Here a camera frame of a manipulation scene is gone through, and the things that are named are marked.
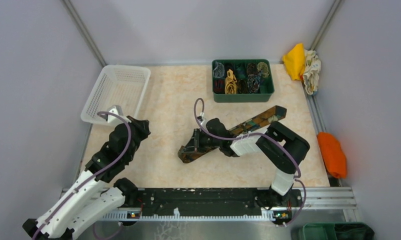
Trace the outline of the brown green patterned tie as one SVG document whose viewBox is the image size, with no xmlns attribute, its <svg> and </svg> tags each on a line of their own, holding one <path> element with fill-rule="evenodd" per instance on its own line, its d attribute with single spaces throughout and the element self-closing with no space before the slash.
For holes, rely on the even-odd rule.
<svg viewBox="0 0 401 240">
<path fill-rule="evenodd" d="M 286 117 L 287 109 L 285 107 L 275 105 L 264 112 L 228 129 L 232 134 L 235 135 L 235 138 L 240 137 L 242 134 L 247 134 L 249 131 L 253 132 L 259 130 L 263 127 L 269 126 L 272 122 L 277 122 Z M 185 163 L 191 163 L 202 156 L 195 156 L 194 154 L 189 153 L 189 142 L 181 146 L 177 156 L 179 159 Z"/>
</svg>

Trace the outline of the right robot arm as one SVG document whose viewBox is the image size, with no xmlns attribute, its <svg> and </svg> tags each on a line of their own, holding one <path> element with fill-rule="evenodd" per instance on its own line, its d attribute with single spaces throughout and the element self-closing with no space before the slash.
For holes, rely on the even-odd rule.
<svg viewBox="0 0 401 240">
<path fill-rule="evenodd" d="M 295 179 L 302 175 L 300 163 L 310 150 L 304 138 L 279 121 L 268 126 L 242 125 L 235 133 L 226 129 L 218 118 L 205 120 L 198 116 L 195 121 L 198 128 L 185 147 L 187 154 L 206 154 L 212 149 L 219 149 L 229 158 L 264 154 L 277 168 L 270 186 L 270 200 L 276 206 L 288 202 Z"/>
</svg>

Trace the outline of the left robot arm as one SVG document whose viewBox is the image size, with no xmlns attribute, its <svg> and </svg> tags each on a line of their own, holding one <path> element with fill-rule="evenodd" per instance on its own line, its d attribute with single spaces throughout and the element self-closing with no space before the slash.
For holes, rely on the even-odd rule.
<svg viewBox="0 0 401 240">
<path fill-rule="evenodd" d="M 142 141 L 151 134 L 147 119 L 115 118 L 119 123 L 108 141 L 92 156 L 70 189 L 46 213 L 23 223 L 23 230 L 33 240 L 75 240 L 105 214 L 138 202 L 139 189 L 127 178 L 118 179 L 100 192 L 134 160 Z"/>
</svg>

